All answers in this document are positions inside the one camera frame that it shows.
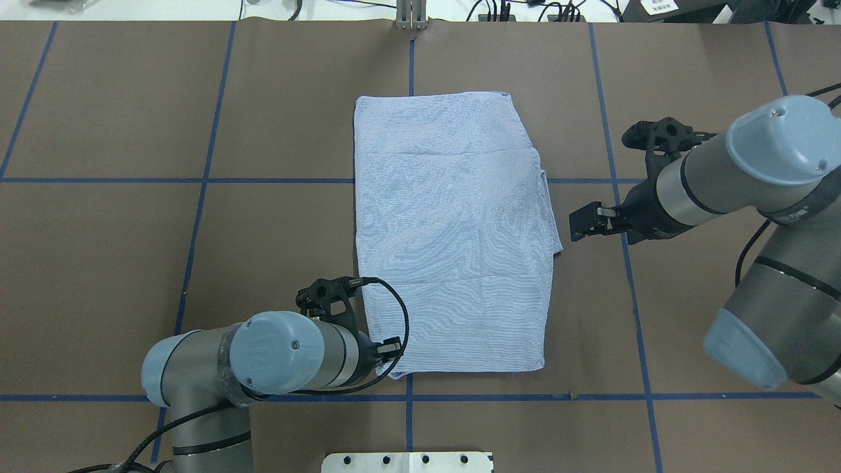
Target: light blue cloth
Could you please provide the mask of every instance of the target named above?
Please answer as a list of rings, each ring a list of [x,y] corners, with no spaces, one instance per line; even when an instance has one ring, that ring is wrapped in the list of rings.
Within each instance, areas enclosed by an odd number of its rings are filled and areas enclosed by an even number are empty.
[[[360,97],[354,125],[359,273],[409,308],[392,377],[542,368],[561,242],[510,95]],[[363,294],[371,339],[402,337],[391,294]]]

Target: white floor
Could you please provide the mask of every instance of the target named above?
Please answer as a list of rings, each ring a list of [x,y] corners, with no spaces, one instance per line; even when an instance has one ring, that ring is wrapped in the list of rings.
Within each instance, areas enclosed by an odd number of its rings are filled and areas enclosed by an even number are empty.
[[[371,0],[394,4],[394,0]],[[624,9],[628,0],[619,0]],[[810,10],[813,18],[828,24],[841,24],[841,11],[820,6],[818,0]],[[431,18],[464,21],[473,0],[427,0],[427,14]],[[0,0],[0,19],[41,20],[232,20],[263,17],[288,19],[295,8],[295,0]],[[543,7],[529,8],[524,3],[512,3],[511,13],[517,21],[536,21]],[[548,13],[555,13],[550,8]],[[479,5],[473,21],[487,8]],[[589,22],[616,22],[613,12],[600,0],[587,0],[581,12]],[[393,19],[394,10],[340,0],[304,0],[301,20],[358,20]],[[718,23],[727,21],[720,15]]]

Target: power cord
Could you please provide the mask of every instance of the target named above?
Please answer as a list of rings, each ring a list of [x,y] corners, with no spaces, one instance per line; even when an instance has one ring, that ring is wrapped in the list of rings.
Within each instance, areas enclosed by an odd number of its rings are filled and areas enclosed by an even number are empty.
[[[543,7],[543,11],[540,12],[540,16],[537,18],[537,22],[540,23],[540,20],[543,19],[543,15],[546,14],[546,11],[549,10],[551,7],[558,7],[558,16],[561,16],[561,12],[563,11],[563,5],[560,2],[550,2],[546,4],[546,7]]]
[[[354,392],[359,392],[365,390],[373,385],[376,385],[378,382],[385,379],[386,376],[391,373],[395,366],[397,366],[397,362],[400,361],[400,358],[403,357],[403,352],[406,351],[406,345],[409,344],[409,311],[406,309],[406,304],[403,302],[403,299],[397,294],[397,291],[394,290],[393,287],[389,285],[389,283],[383,281],[380,278],[362,278],[362,285],[368,284],[379,284],[383,286],[385,289],[389,290],[391,295],[397,300],[397,303],[400,304],[400,309],[403,310],[403,323],[405,326],[405,330],[403,332],[403,343],[400,344],[400,351],[394,356],[394,359],[391,361],[391,365],[383,371],[383,373],[373,380],[365,383],[364,385],[353,386],[352,388],[346,389],[339,389],[339,390],[331,390],[331,391],[318,391],[318,390],[300,390],[300,391],[293,391],[294,394],[307,394],[310,396],[339,396],[342,394],[351,394]]]
[[[205,409],[202,409],[201,411],[196,411],[196,412],[193,412],[192,414],[188,414],[184,417],[179,417],[178,419],[176,419],[176,420],[164,425],[163,427],[157,429],[155,432],[150,433],[146,438],[143,439],[142,442],[140,442],[140,445],[137,446],[135,451],[131,452],[131,455],[129,455],[129,458],[125,462],[123,462],[122,466],[119,467],[119,470],[117,470],[117,473],[128,473],[129,471],[132,471],[132,470],[140,471],[142,473],[155,473],[155,471],[152,468],[149,468],[148,466],[145,466],[145,465],[141,465],[139,463],[135,463],[135,460],[137,460],[137,457],[139,457],[140,454],[143,453],[143,450],[145,450],[145,448],[148,447],[149,444],[154,442],[156,438],[161,437],[164,433],[167,433],[170,430],[173,430],[174,428],[178,427],[179,425],[181,425],[183,423],[188,423],[188,422],[192,421],[193,419],[198,419],[199,417],[206,416],[206,415],[211,414],[213,412],[224,411],[224,409],[230,409],[233,406],[234,406],[233,404],[226,401],[226,402],[223,402],[222,404],[219,404],[218,406],[207,407]],[[88,466],[87,468],[82,468],[80,470],[73,470],[73,471],[70,471],[68,473],[90,473],[92,471],[106,471],[109,468],[111,468],[111,465],[95,465],[95,466]]]
[[[756,241],[759,240],[759,237],[761,237],[762,234],[765,233],[765,230],[768,230],[768,227],[770,225],[771,225],[771,221],[766,220],[765,223],[763,223],[759,227],[759,229],[756,231],[756,233],[754,233],[754,235],[752,237],[750,237],[750,240],[748,240],[748,244],[746,244],[744,246],[744,249],[742,250],[742,254],[738,255],[738,261],[736,262],[736,278],[735,278],[736,287],[738,287],[738,285],[742,282],[742,266],[744,265],[744,259],[748,256],[748,252],[750,251],[750,248],[752,248],[754,246],[754,244],[756,243]]]
[[[298,18],[301,14],[301,9],[304,8],[304,0],[298,0],[298,3],[295,5],[295,13],[292,13],[292,16],[289,17],[287,21],[294,21]]]
[[[386,7],[386,8],[393,8],[397,9],[394,5],[387,5],[385,3],[376,3],[376,2],[368,2],[366,0],[330,0],[331,2],[344,2],[344,3],[361,3],[363,5],[368,5],[371,7]]]
[[[93,473],[94,471],[108,471],[111,469],[111,466],[112,465],[110,463],[88,466],[87,468],[80,468],[78,470],[70,471],[70,473]],[[141,465],[140,463],[132,464],[131,470],[140,471],[141,473],[155,473],[155,471],[152,468],[149,468],[146,465]]]
[[[809,96],[809,97],[817,97],[818,95],[824,95],[824,94],[825,94],[825,93],[827,93],[827,92],[832,92],[833,90],[838,90],[838,89],[840,89],[840,88],[841,88],[841,82],[839,82],[839,83],[837,83],[837,84],[833,84],[833,85],[831,85],[831,86],[829,86],[829,87],[819,88],[818,90],[816,90],[816,91],[814,91],[814,92],[807,93],[807,96]],[[834,98],[834,99],[833,99],[833,100],[832,100],[832,101],[828,104],[828,106],[829,106],[829,109],[830,109],[830,110],[832,110],[832,109],[835,109],[835,107],[838,107],[840,104],[841,104],[841,95],[839,95],[838,97]]]
[[[470,8],[470,13],[468,13],[468,18],[464,21],[470,21],[470,17],[473,16],[473,12],[476,11],[476,8],[481,4],[482,0],[476,0],[476,3],[473,4],[473,7]],[[488,15],[490,15],[490,6],[488,6]]]
[[[608,8],[611,9],[614,15],[616,15],[616,21],[622,23],[622,10],[619,4],[619,0],[616,0],[616,6],[614,7],[612,3],[609,3],[607,0],[599,0],[600,2],[607,5]]]

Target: blue joint cap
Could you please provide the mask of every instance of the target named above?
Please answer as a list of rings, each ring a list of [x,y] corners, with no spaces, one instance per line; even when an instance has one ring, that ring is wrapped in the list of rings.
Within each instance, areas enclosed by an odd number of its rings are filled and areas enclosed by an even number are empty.
[[[285,394],[318,374],[324,350],[321,330],[307,316],[262,312],[237,328],[230,342],[230,367],[248,389]]]
[[[813,183],[841,165],[841,119],[805,95],[778,98],[743,115],[727,130],[727,152],[766,183]]]
[[[158,407],[169,407],[163,400],[163,392],[161,384],[163,382],[163,372],[167,368],[167,361],[178,347],[178,344],[193,333],[201,332],[201,330],[192,330],[191,332],[182,333],[175,337],[164,338],[149,350],[146,358],[143,359],[143,367],[140,369],[140,384],[143,385],[143,390],[146,391],[146,397],[152,404]]]
[[[706,333],[704,351],[725,368],[766,391],[777,389],[788,379],[783,365],[765,343],[727,309],[718,312]]]

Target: metal bracket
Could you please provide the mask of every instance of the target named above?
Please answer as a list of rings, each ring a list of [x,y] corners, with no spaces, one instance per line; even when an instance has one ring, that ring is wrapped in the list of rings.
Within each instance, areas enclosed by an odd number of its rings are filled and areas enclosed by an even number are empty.
[[[426,29],[426,0],[397,0],[397,29]]]
[[[321,473],[493,473],[490,452],[384,452],[329,454]]]

